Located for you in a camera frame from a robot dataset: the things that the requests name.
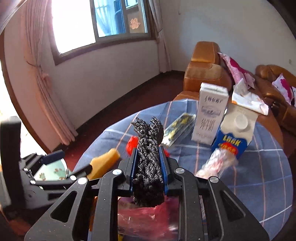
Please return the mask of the yellow sponge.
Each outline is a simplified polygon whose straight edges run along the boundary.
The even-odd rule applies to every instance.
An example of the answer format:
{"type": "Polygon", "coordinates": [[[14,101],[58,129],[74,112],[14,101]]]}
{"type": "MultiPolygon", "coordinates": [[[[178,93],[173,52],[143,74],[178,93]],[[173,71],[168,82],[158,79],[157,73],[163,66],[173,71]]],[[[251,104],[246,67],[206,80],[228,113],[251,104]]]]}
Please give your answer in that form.
{"type": "Polygon", "coordinates": [[[107,153],[91,160],[92,171],[87,175],[89,180],[103,177],[108,170],[119,160],[120,153],[112,148],[107,153]]]}

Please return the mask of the pink transparent plastic bag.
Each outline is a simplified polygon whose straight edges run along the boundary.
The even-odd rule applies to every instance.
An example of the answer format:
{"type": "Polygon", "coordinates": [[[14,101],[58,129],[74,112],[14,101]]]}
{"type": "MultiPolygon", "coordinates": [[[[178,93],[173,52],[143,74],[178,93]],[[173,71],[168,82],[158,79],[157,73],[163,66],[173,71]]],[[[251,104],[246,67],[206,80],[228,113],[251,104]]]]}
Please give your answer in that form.
{"type": "Polygon", "coordinates": [[[142,240],[177,240],[179,199],[166,197],[156,207],[140,207],[132,198],[118,199],[118,233],[142,240]]]}

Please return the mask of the red plastic bag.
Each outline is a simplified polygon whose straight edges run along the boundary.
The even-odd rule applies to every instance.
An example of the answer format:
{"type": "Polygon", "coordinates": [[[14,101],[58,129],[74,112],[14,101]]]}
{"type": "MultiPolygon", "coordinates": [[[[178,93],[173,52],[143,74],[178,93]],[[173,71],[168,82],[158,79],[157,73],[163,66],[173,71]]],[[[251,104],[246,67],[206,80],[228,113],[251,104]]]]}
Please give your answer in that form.
{"type": "Polygon", "coordinates": [[[129,156],[132,155],[133,149],[137,147],[138,137],[132,136],[126,144],[125,150],[129,156]]]}

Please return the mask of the teal cartoon trash bin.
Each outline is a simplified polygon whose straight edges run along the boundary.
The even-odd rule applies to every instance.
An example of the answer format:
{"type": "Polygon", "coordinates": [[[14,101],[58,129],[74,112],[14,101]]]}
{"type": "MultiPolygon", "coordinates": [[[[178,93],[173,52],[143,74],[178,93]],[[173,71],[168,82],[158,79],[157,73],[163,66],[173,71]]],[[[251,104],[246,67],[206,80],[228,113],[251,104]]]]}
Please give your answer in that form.
{"type": "Polygon", "coordinates": [[[56,181],[65,180],[71,171],[64,159],[52,162],[50,164],[43,164],[41,168],[34,174],[37,181],[56,181]]]}

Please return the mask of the white red printed bag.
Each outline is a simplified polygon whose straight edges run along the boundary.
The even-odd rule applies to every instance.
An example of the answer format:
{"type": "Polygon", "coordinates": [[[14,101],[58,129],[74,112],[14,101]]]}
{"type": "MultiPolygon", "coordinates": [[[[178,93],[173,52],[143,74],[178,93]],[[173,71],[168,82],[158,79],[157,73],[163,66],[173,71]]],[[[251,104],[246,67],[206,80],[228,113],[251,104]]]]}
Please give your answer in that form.
{"type": "Polygon", "coordinates": [[[211,176],[220,177],[224,170],[238,163],[236,156],[226,149],[215,149],[210,158],[195,174],[196,177],[208,179],[211,176]]]}

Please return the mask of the blue white gable carton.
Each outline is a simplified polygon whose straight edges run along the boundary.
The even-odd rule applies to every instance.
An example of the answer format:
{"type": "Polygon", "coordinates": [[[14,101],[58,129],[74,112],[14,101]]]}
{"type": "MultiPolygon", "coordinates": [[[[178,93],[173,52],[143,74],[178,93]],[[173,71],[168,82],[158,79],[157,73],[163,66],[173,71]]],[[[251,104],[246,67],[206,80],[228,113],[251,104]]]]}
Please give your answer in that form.
{"type": "Polygon", "coordinates": [[[239,159],[252,141],[258,113],[229,104],[218,128],[212,150],[226,149],[239,159]]]}

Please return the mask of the blue plaid tablecloth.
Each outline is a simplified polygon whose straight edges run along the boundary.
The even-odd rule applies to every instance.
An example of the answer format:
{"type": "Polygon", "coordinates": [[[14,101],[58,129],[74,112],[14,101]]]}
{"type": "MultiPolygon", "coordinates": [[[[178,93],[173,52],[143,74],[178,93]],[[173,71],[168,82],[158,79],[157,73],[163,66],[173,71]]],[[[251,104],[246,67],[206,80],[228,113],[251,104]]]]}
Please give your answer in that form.
{"type": "MultiPolygon", "coordinates": [[[[195,100],[169,101],[136,112],[107,127],[83,153],[76,169],[90,163],[112,148],[127,157],[125,146],[134,136],[135,118],[158,118],[169,126],[182,113],[196,113],[195,100]]],[[[234,167],[224,170],[220,179],[244,203],[262,224],[270,238],[275,238],[292,211],[293,181],[288,158],[280,144],[261,124],[256,123],[253,138],[234,167]]]]}

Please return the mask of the white tall milk carton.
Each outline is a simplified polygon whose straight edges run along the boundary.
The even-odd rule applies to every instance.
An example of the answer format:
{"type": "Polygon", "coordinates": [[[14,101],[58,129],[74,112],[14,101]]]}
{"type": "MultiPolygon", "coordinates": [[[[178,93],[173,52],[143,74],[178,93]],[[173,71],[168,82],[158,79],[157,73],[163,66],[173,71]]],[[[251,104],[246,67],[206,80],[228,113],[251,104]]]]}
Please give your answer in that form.
{"type": "Polygon", "coordinates": [[[224,116],[229,99],[225,87],[201,83],[197,107],[196,122],[192,140],[211,145],[224,116]]]}

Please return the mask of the white floral tissue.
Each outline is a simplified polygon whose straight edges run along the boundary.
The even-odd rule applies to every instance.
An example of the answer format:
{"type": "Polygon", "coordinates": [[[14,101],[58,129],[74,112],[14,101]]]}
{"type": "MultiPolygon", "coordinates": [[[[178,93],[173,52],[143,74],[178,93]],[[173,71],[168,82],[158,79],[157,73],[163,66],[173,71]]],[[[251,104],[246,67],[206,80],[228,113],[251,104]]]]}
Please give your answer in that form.
{"type": "Polygon", "coordinates": [[[265,116],[267,116],[269,112],[268,105],[265,104],[258,95],[248,91],[244,79],[241,79],[237,84],[235,84],[231,97],[231,103],[265,116]]]}

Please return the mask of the right pink curtain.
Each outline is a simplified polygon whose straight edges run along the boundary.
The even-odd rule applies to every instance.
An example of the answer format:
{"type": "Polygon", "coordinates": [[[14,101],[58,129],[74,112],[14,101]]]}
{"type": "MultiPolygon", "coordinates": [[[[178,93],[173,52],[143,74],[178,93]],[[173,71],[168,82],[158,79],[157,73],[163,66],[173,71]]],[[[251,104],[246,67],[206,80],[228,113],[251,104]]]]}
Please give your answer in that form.
{"type": "Polygon", "coordinates": [[[149,7],[151,9],[152,17],[154,20],[154,29],[156,31],[159,71],[161,73],[166,73],[171,71],[171,63],[169,50],[165,39],[165,33],[163,30],[163,18],[160,0],[149,0],[149,7]]]}

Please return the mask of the pink curtain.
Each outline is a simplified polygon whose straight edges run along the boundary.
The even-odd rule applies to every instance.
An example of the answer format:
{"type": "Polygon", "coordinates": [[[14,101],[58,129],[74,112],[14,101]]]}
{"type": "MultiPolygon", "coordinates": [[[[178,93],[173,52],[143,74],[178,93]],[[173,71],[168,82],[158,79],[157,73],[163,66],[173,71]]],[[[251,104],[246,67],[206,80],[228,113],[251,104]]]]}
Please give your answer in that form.
{"type": "Polygon", "coordinates": [[[49,75],[41,66],[42,40],[48,1],[27,1],[23,10],[25,60],[33,72],[37,101],[61,144],[69,145],[78,133],[67,117],[49,75]]]}
{"type": "Polygon", "coordinates": [[[165,33],[163,30],[163,18],[160,0],[149,0],[149,7],[151,9],[152,17],[154,20],[154,29],[156,31],[159,71],[161,73],[166,73],[171,71],[171,63],[169,50],[165,39],[165,33]]]}

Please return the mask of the brown leather sofa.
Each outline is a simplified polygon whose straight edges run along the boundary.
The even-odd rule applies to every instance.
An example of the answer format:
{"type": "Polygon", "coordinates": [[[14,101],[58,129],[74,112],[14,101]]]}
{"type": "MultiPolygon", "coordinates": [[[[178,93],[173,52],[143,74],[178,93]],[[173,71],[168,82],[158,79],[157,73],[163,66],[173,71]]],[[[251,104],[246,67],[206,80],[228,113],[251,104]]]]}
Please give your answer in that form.
{"type": "Polygon", "coordinates": [[[259,65],[255,69],[256,84],[280,127],[284,153],[290,157],[295,152],[295,107],[272,85],[281,74],[291,87],[295,87],[295,75],[281,66],[259,65]]]}

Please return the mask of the pink floral pillow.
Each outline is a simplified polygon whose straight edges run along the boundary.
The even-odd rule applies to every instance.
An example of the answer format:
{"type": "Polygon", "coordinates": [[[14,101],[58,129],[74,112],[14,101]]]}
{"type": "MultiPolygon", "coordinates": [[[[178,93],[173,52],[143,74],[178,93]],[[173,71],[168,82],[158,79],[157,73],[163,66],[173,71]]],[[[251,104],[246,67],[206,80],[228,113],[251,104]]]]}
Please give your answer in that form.
{"type": "Polygon", "coordinates": [[[228,70],[230,71],[235,84],[238,84],[242,79],[245,82],[247,88],[251,87],[255,89],[255,86],[254,86],[255,79],[253,78],[252,74],[249,71],[240,67],[240,65],[230,56],[221,52],[218,52],[218,54],[226,64],[228,70]]]}

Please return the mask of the pink white cushion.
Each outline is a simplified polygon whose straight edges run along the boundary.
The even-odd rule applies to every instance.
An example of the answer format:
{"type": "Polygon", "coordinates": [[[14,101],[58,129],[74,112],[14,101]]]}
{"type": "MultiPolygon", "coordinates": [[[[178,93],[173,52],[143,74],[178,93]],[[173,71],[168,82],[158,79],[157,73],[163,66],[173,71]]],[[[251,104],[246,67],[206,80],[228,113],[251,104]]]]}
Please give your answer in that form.
{"type": "Polygon", "coordinates": [[[295,107],[295,87],[290,86],[282,73],[272,82],[272,85],[281,93],[289,105],[295,107]]]}

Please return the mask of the sliding glass window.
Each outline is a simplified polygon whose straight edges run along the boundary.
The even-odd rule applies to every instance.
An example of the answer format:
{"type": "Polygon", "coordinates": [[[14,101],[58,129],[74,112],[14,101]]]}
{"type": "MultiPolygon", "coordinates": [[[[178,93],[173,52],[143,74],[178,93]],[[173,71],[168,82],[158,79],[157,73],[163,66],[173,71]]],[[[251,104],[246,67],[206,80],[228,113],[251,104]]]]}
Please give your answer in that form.
{"type": "Polygon", "coordinates": [[[155,39],[148,1],[49,1],[55,65],[112,45],[155,39]]]}

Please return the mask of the left pink curtain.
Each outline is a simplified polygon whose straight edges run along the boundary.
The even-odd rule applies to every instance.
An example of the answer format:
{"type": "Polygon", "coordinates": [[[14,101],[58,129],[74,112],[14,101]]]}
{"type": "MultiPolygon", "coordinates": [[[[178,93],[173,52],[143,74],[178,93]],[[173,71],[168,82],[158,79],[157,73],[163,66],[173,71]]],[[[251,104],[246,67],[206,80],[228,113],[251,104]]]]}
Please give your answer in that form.
{"type": "Polygon", "coordinates": [[[42,40],[48,1],[27,1],[23,10],[25,60],[33,72],[37,101],[61,144],[69,145],[78,133],[67,117],[49,75],[41,66],[42,40]]]}

